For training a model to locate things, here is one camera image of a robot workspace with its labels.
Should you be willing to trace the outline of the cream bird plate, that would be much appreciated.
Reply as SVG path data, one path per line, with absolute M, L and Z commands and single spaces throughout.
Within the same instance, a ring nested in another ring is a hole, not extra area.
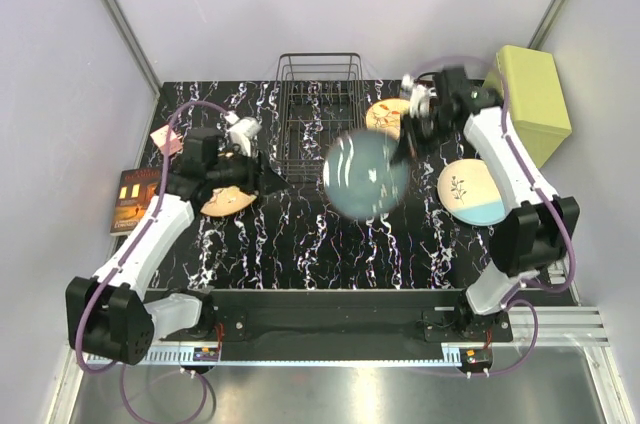
M 389 98 L 372 104 L 366 112 L 368 129 L 384 132 L 391 138 L 400 137 L 401 120 L 409 113 L 410 102 L 400 98 Z
M 202 206 L 201 213 L 215 218 L 227 217 L 250 206 L 256 198 L 256 195 L 246 194 L 237 186 L 218 188 Z

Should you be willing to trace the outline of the teal glazed plate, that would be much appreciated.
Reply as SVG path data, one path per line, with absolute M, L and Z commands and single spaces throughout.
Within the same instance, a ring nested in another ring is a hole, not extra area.
M 393 164 L 398 141 L 389 134 L 359 129 L 336 139 L 327 152 L 324 193 L 342 216 L 364 221 L 393 211 L 409 188 L 410 167 Z

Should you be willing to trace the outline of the white plate blue band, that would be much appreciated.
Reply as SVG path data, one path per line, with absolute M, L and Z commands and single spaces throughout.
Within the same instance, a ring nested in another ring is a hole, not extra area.
M 457 220 L 474 226 L 493 226 L 506 217 L 499 190 L 485 162 L 461 159 L 444 167 L 437 194 L 443 207 Z

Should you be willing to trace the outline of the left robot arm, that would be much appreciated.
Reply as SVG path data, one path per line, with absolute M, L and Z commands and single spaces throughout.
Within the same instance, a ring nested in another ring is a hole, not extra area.
M 252 148 L 261 129 L 252 117 L 228 113 L 226 134 L 194 128 L 182 152 L 165 159 L 161 183 L 132 233 L 91 277 L 74 278 L 66 288 L 68 339 L 83 370 L 90 354 L 110 363 L 136 365 L 157 341 L 185 331 L 196 340 L 219 329 L 211 296 L 178 290 L 146 302 L 153 275 L 180 235 L 218 189 L 236 187 L 262 197 L 288 189 L 269 159 Z M 226 137 L 230 144 L 220 146 Z

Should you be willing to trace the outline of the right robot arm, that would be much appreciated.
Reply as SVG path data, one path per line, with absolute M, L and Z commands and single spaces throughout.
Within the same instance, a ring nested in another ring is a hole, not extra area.
M 461 66 L 434 73 L 429 89 L 404 75 L 409 109 L 400 120 L 390 162 L 418 161 L 461 132 L 486 164 L 506 217 L 489 242 L 490 260 L 454 306 L 450 328 L 461 338 L 483 338 L 508 311 L 516 293 L 540 288 L 540 271 L 563 258 L 576 265 L 572 235 L 580 214 L 575 198 L 560 196 L 537 169 L 509 117 L 509 92 L 473 84 Z

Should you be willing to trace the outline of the white black headphones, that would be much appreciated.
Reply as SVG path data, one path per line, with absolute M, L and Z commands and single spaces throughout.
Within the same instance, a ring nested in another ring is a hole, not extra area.
M 400 88 L 401 97 L 408 102 L 403 117 L 424 120 L 440 104 L 435 87 L 420 83 L 410 74 L 403 75 Z

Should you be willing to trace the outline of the small pink box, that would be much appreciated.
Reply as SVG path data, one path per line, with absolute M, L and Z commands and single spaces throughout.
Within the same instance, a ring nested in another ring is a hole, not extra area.
M 169 125 L 151 132 L 150 138 L 164 156 L 172 156 L 183 149 L 182 136 Z

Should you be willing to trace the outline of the orange cover book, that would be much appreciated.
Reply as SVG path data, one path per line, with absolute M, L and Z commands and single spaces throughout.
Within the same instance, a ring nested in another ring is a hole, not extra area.
M 130 234 L 143 218 L 161 181 L 160 167 L 125 170 L 121 173 L 110 227 L 111 236 Z

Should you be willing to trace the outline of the green storage box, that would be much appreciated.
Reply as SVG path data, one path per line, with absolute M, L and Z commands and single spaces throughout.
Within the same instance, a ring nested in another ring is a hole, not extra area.
M 499 91 L 508 88 L 511 121 L 538 168 L 572 134 L 552 54 L 505 45 L 496 53 L 484 85 Z

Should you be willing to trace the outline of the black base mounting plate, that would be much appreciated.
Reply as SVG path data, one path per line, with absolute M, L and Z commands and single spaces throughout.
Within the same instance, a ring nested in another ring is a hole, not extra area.
M 241 290 L 206 288 L 230 341 L 267 332 L 303 334 L 415 331 L 450 341 L 459 290 Z

